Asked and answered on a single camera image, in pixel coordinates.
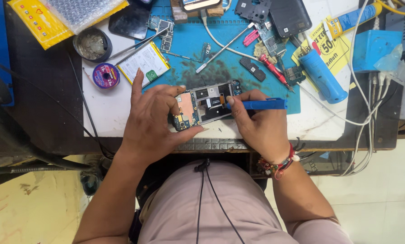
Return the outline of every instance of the person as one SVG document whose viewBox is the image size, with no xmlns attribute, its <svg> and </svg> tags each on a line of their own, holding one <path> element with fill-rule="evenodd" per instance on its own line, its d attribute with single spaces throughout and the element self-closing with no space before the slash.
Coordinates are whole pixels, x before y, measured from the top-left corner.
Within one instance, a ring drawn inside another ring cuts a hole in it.
<svg viewBox="0 0 405 244">
<path fill-rule="evenodd" d="M 122 145 L 86 208 L 73 243 L 128 243 L 135 192 L 145 169 L 205 130 L 194 126 L 170 132 L 167 116 L 179 114 L 174 97 L 186 88 L 158 85 L 142 94 L 143 77 L 138 70 Z M 226 99 L 246 143 L 267 162 L 279 164 L 290 154 L 286 110 L 256 111 L 249 117 L 242 103 L 265 98 L 261 91 L 252 90 Z M 352 243 L 299 162 L 292 162 L 279 180 L 273 180 L 287 232 L 282 231 L 264 192 L 245 171 L 231 163 L 211 162 L 203 177 L 194 171 L 201 163 L 178 169 L 151 194 L 140 216 L 138 243 Z"/>
</svg>

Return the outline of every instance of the blue soldering iron handle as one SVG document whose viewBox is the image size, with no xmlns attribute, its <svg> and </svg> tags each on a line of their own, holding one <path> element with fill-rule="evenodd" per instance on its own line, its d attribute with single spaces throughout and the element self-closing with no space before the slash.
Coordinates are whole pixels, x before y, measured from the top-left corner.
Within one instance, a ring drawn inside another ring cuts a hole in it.
<svg viewBox="0 0 405 244">
<path fill-rule="evenodd" d="M 342 89 L 315 49 L 300 57 L 299 61 L 312 81 L 320 88 L 328 103 L 339 103 L 349 95 Z"/>
<path fill-rule="evenodd" d="M 245 101 L 242 103 L 247 110 L 286 109 L 287 100 L 281 98 L 266 98 L 265 101 Z"/>
</svg>

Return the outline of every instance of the bracelet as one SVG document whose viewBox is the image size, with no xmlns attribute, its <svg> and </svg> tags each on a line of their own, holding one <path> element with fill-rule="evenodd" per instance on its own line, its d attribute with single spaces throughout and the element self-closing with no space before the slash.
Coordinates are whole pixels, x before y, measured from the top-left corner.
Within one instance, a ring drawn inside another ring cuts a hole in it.
<svg viewBox="0 0 405 244">
<path fill-rule="evenodd" d="M 276 180 L 281 179 L 282 174 L 284 173 L 284 170 L 286 170 L 293 161 L 299 161 L 300 158 L 299 156 L 297 156 L 295 154 L 295 151 L 293 150 L 293 145 L 290 143 L 290 154 L 288 155 L 288 157 L 283 160 L 280 164 L 276 164 L 276 165 L 271 165 L 269 162 L 267 162 L 267 160 L 265 160 L 263 157 L 261 157 L 258 160 L 258 164 L 265 169 L 266 174 L 270 175 L 271 173 L 273 173 L 274 178 Z"/>
</svg>

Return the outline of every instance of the glue tube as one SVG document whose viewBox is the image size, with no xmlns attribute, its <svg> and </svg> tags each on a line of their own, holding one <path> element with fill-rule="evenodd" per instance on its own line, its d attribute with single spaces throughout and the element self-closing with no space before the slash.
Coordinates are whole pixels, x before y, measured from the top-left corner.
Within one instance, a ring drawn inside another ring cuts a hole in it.
<svg viewBox="0 0 405 244">
<path fill-rule="evenodd" d="M 352 30 L 356 26 L 359 13 L 361 9 L 352 11 L 347 14 L 343 14 L 338 18 L 331 19 L 323 22 L 324 30 L 330 41 L 333 41 L 335 37 L 341 36 L 343 33 Z M 379 3 L 372 3 L 365 7 L 364 12 L 359 21 L 359 25 L 373 19 L 382 12 L 382 5 Z"/>
</svg>

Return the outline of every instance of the left hand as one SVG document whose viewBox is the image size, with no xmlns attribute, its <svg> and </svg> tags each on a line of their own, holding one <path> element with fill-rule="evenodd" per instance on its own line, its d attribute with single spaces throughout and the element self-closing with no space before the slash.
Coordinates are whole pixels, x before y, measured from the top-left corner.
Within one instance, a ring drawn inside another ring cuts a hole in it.
<svg viewBox="0 0 405 244">
<path fill-rule="evenodd" d="M 180 114 L 175 97 L 186 87 L 157 85 L 142 94 L 143 79 L 144 74 L 138 69 L 132 85 L 130 115 L 116 157 L 126 158 L 125 162 L 145 170 L 204 128 L 193 126 L 181 132 L 171 132 L 168 114 Z"/>
</svg>

